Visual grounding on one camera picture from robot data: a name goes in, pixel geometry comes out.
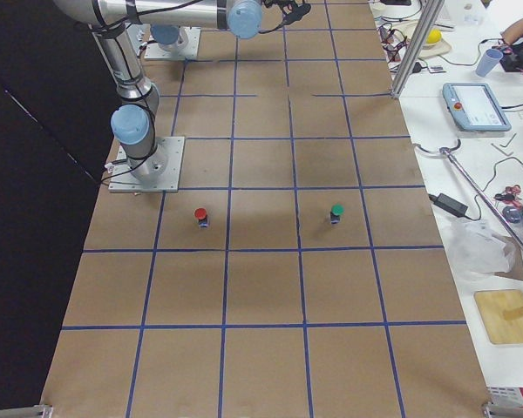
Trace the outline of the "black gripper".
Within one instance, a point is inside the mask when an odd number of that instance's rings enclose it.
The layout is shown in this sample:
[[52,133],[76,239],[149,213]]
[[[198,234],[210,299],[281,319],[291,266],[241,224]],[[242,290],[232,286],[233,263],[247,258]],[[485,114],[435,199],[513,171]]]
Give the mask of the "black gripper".
[[263,5],[269,9],[276,6],[282,13],[280,26],[287,26],[303,19],[311,12],[312,5],[307,1],[295,0],[263,0]]

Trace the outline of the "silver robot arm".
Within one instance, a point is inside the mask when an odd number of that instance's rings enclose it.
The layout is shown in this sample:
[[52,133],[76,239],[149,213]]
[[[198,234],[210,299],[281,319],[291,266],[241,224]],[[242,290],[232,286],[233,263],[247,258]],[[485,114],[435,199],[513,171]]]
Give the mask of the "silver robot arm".
[[57,1],[56,6],[96,40],[122,102],[111,116],[113,135],[126,154],[126,170],[108,177],[134,179],[141,189],[157,191],[160,179],[178,173],[166,141],[157,137],[155,117],[160,93],[146,76],[127,33],[129,24],[161,30],[158,44],[177,44],[186,27],[230,30],[239,39],[262,33],[262,9],[278,7],[281,27],[302,20],[311,9],[305,1]]
[[188,44],[186,30],[180,26],[154,24],[150,28],[153,40],[164,51],[176,51]]

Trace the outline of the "person hand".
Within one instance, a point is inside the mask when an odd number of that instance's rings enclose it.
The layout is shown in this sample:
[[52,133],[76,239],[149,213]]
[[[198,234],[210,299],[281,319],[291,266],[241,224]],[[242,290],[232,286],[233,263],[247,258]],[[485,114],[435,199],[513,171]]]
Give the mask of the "person hand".
[[507,27],[502,33],[502,39],[505,44],[514,44],[523,37],[523,18]]

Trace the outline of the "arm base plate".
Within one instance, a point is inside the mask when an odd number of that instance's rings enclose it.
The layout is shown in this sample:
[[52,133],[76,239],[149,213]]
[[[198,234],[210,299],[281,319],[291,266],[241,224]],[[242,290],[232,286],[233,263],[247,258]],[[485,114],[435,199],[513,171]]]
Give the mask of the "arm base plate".
[[184,155],[184,137],[157,137],[156,152],[139,165],[132,160],[128,165],[123,146],[118,148],[117,159],[122,163],[113,167],[108,179],[110,192],[177,192]]
[[152,25],[146,43],[146,60],[196,60],[199,51],[200,28],[174,25]]

